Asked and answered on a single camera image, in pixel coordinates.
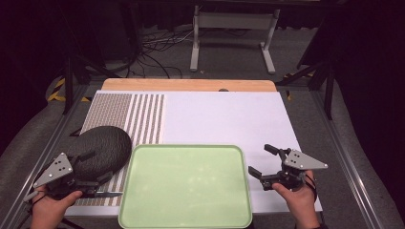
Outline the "person's right hand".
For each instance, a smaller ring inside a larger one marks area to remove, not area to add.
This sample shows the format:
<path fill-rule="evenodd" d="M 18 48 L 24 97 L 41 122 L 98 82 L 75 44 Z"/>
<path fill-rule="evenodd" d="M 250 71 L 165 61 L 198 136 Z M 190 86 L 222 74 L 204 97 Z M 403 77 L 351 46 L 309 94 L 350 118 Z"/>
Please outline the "person's right hand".
<path fill-rule="evenodd" d="M 316 229 L 320 222 L 315 213 L 314 177 L 311 170 L 306 171 L 306 184 L 296 191 L 290 191 L 280 183 L 273 183 L 272 188 L 286 201 L 292 213 L 296 229 Z"/>

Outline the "white board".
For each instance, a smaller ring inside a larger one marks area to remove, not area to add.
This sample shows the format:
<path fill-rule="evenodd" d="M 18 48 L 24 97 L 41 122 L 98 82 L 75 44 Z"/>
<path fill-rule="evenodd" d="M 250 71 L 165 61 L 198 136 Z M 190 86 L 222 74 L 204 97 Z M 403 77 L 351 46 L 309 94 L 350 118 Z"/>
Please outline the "white board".
<path fill-rule="evenodd" d="M 279 93 L 247 92 L 119 92 L 113 94 L 164 94 L 162 143 L 140 145 L 233 145 L 243 152 L 252 214 L 285 213 L 287 205 L 274 191 L 265 191 L 247 172 L 281 168 L 279 157 L 264 150 L 265 144 L 282 149 L 299 148 Z M 122 193 L 128 166 L 111 182 Z M 69 215 L 118 216 L 120 198 L 107 198 L 94 207 L 73 207 Z"/>

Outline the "aluminium rail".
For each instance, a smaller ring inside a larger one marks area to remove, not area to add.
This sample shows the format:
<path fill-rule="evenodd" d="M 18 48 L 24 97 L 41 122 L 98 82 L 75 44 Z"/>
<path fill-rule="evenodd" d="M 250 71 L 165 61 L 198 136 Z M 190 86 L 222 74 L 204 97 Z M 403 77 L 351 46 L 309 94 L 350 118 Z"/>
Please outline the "aluminium rail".
<path fill-rule="evenodd" d="M 352 162 L 350 154 L 344 149 L 340 141 L 340 135 L 338 134 L 333 121 L 329 119 L 324 111 L 322 95 L 318 92 L 311 92 L 310 95 L 329 133 L 335 154 L 349 183 L 363 219 L 369 229 L 384 229 L 381 220 L 375 212 L 375 208 L 373 207 L 366 187 Z"/>
<path fill-rule="evenodd" d="M 53 155 L 87 90 L 87 85 L 75 86 L 74 103 L 66 114 L 64 102 L 49 101 L 0 156 L 0 229 L 13 229 L 18 224 L 24 214 L 22 198 L 42 165 Z"/>

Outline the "black tripod stand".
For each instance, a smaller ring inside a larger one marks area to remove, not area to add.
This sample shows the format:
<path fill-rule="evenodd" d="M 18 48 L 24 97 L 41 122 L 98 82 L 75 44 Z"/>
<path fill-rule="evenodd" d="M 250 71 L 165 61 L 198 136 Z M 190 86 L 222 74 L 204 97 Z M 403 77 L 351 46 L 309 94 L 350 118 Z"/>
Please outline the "black tripod stand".
<path fill-rule="evenodd" d="M 118 78 L 117 73 L 123 71 L 126 66 L 108 70 L 82 55 L 70 55 L 65 61 L 65 108 L 66 115 L 74 105 L 74 78 L 80 85 L 87 85 L 92 80 L 92 75 L 103 75 L 107 78 Z"/>
<path fill-rule="evenodd" d="M 290 83 L 303 78 L 308 74 L 312 74 L 307 87 L 310 91 L 318 91 L 323 84 L 326 84 L 324 96 L 324 112 L 328 120 L 332 120 L 331 105 L 332 94 L 335 79 L 335 70 L 331 62 L 319 62 L 312 66 L 308 66 L 297 73 L 288 73 L 281 81 L 275 83 L 276 86 L 286 86 Z"/>

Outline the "black knife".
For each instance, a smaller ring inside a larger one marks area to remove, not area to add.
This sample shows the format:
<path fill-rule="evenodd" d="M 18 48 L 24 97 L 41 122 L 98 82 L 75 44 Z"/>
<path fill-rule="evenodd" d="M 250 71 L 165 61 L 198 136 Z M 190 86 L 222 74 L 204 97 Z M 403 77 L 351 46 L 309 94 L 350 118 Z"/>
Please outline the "black knife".
<path fill-rule="evenodd" d="M 93 194 L 93 198 L 115 198 L 121 196 L 122 192 L 101 192 L 97 191 Z"/>

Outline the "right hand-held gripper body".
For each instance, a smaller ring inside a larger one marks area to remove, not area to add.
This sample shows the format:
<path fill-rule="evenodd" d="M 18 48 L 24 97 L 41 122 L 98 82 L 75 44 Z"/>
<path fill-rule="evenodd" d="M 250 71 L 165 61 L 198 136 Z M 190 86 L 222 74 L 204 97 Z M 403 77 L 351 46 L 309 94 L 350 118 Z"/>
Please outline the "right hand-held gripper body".
<path fill-rule="evenodd" d="M 262 175 L 259 179 L 265 191 L 272 190 L 273 183 L 280 183 L 287 189 L 301 187 L 305 183 L 307 170 L 327 169 L 329 165 L 295 149 L 279 149 L 281 170 L 275 175 Z"/>

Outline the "person's left hand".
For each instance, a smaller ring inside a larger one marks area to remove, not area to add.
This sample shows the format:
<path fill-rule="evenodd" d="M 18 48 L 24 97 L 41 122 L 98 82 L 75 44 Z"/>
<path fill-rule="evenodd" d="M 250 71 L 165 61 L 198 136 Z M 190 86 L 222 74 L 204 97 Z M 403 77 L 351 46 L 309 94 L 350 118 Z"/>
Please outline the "person's left hand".
<path fill-rule="evenodd" d="M 65 213 L 82 195 L 81 191 L 71 192 L 61 200 L 50 198 L 47 188 L 35 188 L 38 194 L 32 199 L 32 222 L 30 229 L 56 229 Z"/>

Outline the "light green plastic tray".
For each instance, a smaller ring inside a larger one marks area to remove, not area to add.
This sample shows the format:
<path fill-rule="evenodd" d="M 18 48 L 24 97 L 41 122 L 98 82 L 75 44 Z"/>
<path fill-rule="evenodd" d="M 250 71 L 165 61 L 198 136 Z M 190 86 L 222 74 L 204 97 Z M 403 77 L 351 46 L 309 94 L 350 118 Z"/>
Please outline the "light green plastic tray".
<path fill-rule="evenodd" d="M 246 229 L 245 161 L 233 145 L 139 145 L 118 223 L 124 229 Z"/>

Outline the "white metal stand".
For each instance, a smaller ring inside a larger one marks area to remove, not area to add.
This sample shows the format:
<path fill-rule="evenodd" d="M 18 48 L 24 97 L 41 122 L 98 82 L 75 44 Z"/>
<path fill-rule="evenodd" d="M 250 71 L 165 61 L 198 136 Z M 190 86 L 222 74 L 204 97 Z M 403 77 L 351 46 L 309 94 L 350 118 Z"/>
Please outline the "white metal stand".
<path fill-rule="evenodd" d="M 262 56 L 267 72 L 275 74 L 275 66 L 269 47 L 276 30 L 280 10 L 270 14 L 204 12 L 200 6 L 194 7 L 193 15 L 193 47 L 190 60 L 190 71 L 195 72 L 199 65 L 200 29 L 241 29 L 267 31 L 266 40 L 260 43 Z"/>

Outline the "wooden table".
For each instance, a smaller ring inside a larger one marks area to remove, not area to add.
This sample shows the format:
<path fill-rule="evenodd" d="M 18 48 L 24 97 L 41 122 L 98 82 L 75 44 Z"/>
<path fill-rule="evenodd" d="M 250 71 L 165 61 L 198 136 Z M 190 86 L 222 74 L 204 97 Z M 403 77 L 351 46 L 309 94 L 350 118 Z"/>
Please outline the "wooden table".
<path fill-rule="evenodd" d="M 270 80 L 109 78 L 103 91 L 276 92 Z"/>

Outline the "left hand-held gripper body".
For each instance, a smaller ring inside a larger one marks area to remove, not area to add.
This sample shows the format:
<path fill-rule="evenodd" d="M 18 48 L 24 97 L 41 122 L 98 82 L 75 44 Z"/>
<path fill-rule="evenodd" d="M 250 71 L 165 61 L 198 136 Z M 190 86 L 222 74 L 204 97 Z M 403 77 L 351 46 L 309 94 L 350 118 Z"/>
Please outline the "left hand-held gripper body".
<path fill-rule="evenodd" d="M 77 156 L 71 157 L 61 153 L 38 174 L 32 185 L 33 191 L 27 194 L 24 200 L 32 200 L 39 194 L 36 188 L 43 185 L 47 187 L 47 194 L 54 199 L 63 199 L 74 191 L 81 191 L 83 198 L 95 198 L 99 182 L 80 179 L 74 168 L 77 161 Z"/>

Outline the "brown striped placemat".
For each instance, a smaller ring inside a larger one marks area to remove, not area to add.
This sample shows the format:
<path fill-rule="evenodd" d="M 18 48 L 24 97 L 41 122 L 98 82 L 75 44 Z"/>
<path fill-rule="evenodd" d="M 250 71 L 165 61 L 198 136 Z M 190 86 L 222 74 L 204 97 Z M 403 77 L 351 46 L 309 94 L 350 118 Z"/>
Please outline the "brown striped placemat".
<path fill-rule="evenodd" d="M 162 143 L 164 108 L 164 94 L 97 92 L 80 132 L 115 126 L 130 136 L 132 148 Z"/>

